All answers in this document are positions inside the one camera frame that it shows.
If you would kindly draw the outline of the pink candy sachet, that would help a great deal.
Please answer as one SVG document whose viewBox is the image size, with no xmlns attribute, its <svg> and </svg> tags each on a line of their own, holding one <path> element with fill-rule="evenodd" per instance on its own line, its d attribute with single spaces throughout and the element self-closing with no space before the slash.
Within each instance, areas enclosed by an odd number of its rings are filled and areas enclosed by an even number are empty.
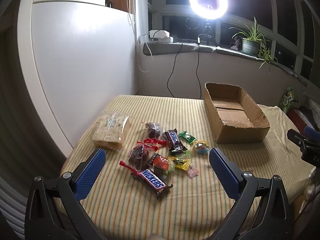
<svg viewBox="0 0 320 240">
<path fill-rule="evenodd" d="M 189 165 L 189 168 L 186 170 L 186 173 L 189 178 L 194 178 L 200 174 L 199 170 L 194 165 Z"/>
</svg>

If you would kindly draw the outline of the egg-shaped colourful snack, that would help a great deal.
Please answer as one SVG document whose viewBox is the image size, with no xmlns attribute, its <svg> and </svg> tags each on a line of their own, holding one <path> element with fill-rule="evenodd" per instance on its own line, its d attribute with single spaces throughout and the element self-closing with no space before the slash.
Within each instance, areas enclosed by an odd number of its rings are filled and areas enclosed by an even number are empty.
<svg viewBox="0 0 320 240">
<path fill-rule="evenodd" d="M 193 148 L 195 152 L 199 154 L 206 154 L 209 152 L 208 142 L 205 140 L 196 140 L 193 142 Z"/>
</svg>

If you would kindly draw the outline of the yellow candy packet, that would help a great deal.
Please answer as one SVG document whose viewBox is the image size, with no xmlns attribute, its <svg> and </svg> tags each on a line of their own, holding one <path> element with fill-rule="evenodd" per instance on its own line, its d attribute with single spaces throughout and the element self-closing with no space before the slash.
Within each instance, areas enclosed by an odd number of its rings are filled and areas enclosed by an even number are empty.
<svg viewBox="0 0 320 240">
<path fill-rule="evenodd" d="M 191 163 L 191 160 L 189 158 L 175 157 L 172 155 L 168 157 L 168 161 L 173 163 L 175 165 L 175 168 L 179 168 L 184 171 L 189 168 L 189 165 Z"/>
</svg>

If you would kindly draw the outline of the bagged sliced bread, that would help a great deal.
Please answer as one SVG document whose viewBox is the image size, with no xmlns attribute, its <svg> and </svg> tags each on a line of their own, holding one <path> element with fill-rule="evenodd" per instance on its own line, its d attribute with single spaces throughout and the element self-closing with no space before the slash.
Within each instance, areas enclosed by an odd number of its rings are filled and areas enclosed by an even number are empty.
<svg viewBox="0 0 320 240">
<path fill-rule="evenodd" d="M 119 112 L 106 111 L 94 123 L 91 139 L 95 146 L 120 151 L 130 128 L 130 116 Z"/>
</svg>

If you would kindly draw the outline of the clear-wrapped green candy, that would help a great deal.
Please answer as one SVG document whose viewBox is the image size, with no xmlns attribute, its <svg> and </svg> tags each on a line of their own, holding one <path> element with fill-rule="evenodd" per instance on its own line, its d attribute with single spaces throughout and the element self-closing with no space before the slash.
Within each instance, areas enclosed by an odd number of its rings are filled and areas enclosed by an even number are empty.
<svg viewBox="0 0 320 240">
<path fill-rule="evenodd" d="M 173 163 L 169 163 L 168 174 L 173 174 L 174 172 L 175 172 L 175 165 Z"/>
</svg>

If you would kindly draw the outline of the dark dates bag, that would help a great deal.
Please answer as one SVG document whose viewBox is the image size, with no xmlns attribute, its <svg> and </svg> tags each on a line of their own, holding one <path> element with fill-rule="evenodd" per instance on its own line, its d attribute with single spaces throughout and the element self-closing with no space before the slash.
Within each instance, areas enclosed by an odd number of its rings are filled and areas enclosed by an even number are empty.
<svg viewBox="0 0 320 240">
<path fill-rule="evenodd" d="M 164 133 L 161 124 L 156 122 L 146 122 L 146 136 L 143 142 L 149 145 L 157 145 L 161 147 L 166 147 L 167 142 L 163 139 L 162 134 Z"/>
<path fill-rule="evenodd" d="M 130 170 L 134 176 L 138 176 L 140 172 L 148 168 L 150 158 L 157 151 L 157 146 L 138 141 L 127 154 L 127 158 L 121 160 L 119 165 Z"/>
</svg>

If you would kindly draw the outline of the large Snickers bar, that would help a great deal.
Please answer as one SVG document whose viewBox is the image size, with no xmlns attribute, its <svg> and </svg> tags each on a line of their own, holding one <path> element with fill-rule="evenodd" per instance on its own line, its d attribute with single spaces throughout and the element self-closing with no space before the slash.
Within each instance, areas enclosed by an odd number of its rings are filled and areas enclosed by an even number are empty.
<svg viewBox="0 0 320 240">
<path fill-rule="evenodd" d="M 146 169 L 142 172 L 132 172 L 131 176 L 140 180 L 153 195 L 155 195 L 156 199 L 161 199 L 164 195 L 168 194 L 168 192 L 173 188 L 173 185 L 167 185 L 160 178 L 158 178 L 150 169 Z"/>
</svg>

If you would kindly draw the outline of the green candy packet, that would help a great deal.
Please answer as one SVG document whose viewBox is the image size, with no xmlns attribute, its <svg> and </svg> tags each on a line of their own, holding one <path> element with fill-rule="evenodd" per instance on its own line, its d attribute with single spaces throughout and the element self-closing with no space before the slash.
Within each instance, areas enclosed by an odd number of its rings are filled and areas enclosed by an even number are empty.
<svg viewBox="0 0 320 240">
<path fill-rule="evenodd" d="M 196 137 L 194 137 L 193 135 L 191 135 L 189 132 L 187 131 L 182 131 L 181 133 L 178 134 L 178 136 L 180 138 L 182 138 L 183 140 L 185 140 L 188 144 L 192 144 L 194 141 L 197 140 Z"/>
</svg>

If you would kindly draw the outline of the small Snickers bar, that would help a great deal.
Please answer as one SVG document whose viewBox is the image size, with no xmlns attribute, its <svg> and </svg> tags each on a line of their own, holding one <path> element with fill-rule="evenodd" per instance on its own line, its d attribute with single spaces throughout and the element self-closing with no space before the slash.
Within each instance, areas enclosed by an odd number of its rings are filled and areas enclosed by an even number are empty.
<svg viewBox="0 0 320 240">
<path fill-rule="evenodd" d="M 166 140 L 169 151 L 172 154 L 181 153 L 187 150 L 187 148 L 182 144 L 178 137 L 177 129 L 170 129 L 165 131 L 163 137 Z"/>
</svg>

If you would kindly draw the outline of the black patterned snack packet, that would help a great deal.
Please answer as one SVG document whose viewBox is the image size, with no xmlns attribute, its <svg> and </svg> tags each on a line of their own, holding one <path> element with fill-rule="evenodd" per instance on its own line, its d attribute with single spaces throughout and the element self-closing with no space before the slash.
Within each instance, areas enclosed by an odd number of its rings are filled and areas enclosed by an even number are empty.
<svg viewBox="0 0 320 240">
<path fill-rule="evenodd" d="M 154 174 L 161 180 L 165 180 L 169 174 L 169 161 L 158 153 L 154 153 L 149 160 Z"/>
</svg>

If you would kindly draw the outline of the green snack bag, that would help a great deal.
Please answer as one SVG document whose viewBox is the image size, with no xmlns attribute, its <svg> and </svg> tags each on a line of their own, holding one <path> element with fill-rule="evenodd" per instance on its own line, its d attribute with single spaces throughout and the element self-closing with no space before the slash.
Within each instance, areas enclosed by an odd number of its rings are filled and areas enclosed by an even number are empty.
<svg viewBox="0 0 320 240">
<path fill-rule="evenodd" d="M 279 108 L 284 113 L 287 113 L 290 110 L 292 103 L 298 103 L 298 98 L 293 89 L 291 87 L 287 87 L 286 92 L 281 98 Z"/>
</svg>

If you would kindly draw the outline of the brown cardboard box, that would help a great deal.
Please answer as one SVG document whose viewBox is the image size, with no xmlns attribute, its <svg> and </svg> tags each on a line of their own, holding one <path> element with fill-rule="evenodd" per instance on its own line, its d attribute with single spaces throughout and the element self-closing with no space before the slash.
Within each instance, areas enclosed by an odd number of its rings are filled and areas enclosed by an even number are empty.
<svg viewBox="0 0 320 240">
<path fill-rule="evenodd" d="M 203 96 L 218 144 L 256 143 L 265 139 L 270 123 L 243 88 L 207 82 Z"/>
</svg>

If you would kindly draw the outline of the potted spider plant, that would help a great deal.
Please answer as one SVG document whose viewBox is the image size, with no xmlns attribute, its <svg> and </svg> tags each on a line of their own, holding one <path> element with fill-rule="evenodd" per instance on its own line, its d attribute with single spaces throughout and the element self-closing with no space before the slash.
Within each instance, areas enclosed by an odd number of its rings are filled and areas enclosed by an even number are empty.
<svg viewBox="0 0 320 240">
<path fill-rule="evenodd" d="M 229 30 L 233 29 L 238 31 L 233 34 L 232 38 L 235 36 L 242 37 L 242 51 L 240 52 L 263 59 L 259 69 L 264 65 L 268 66 L 274 62 L 278 63 L 278 59 L 272 55 L 272 50 L 267 46 L 267 40 L 260 31 L 260 25 L 257 23 L 257 19 L 253 17 L 253 20 L 251 27 L 245 24 L 245 30 L 238 27 L 229 27 Z"/>
</svg>

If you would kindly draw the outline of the small figurine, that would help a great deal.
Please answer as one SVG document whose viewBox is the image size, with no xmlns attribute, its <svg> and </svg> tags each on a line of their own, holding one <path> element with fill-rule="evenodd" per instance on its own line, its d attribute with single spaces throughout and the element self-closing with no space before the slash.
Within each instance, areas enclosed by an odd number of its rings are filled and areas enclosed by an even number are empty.
<svg viewBox="0 0 320 240">
<path fill-rule="evenodd" d="M 242 37 L 241 36 L 233 37 L 233 41 L 231 42 L 230 48 L 232 50 L 242 51 Z"/>
</svg>

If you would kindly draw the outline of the light tripod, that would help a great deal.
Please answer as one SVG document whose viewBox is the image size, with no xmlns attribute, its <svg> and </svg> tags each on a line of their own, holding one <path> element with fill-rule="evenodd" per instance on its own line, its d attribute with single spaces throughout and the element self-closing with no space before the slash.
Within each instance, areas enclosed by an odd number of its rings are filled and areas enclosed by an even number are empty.
<svg viewBox="0 0 320 240">
<path fill-rule="evenodd" d="M 215 40 L 215 33 L 214 30 L 212 28 L 211 22 L 210 20 L 206 20 L 206 24 L 204 26 L 204 30 L 203 30 L 203 34 L 204 34 L 204 40 L 206 41 L 207 45 L 216 45 L 216 40 Z"/>
</svg>

